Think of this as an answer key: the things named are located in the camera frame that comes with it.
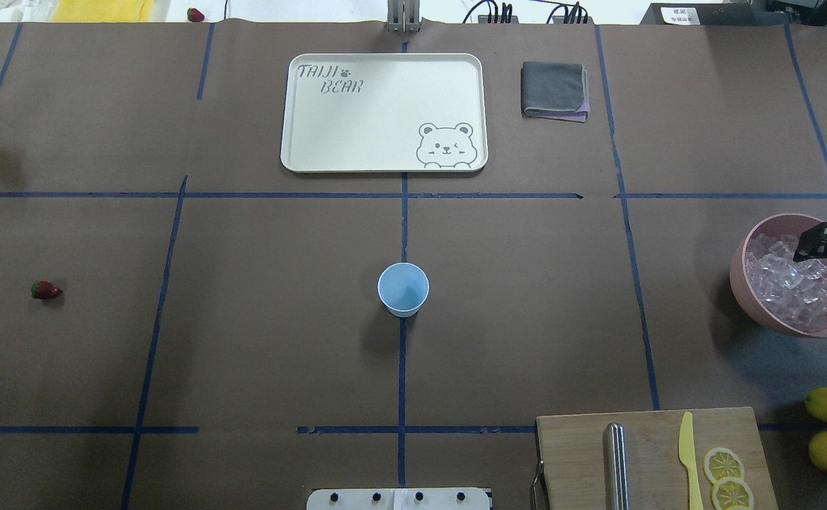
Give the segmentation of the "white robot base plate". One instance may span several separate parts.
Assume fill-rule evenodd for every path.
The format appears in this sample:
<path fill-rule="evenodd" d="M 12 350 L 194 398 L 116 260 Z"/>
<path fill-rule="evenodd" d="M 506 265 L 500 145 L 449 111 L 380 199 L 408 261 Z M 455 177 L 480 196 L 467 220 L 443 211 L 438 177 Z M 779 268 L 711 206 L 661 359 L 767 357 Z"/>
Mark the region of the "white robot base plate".
<path fill-rule="evenodd" d="M 307 509 L 491 509 L 494 500 L 478 487 L 317 489 Z"/>

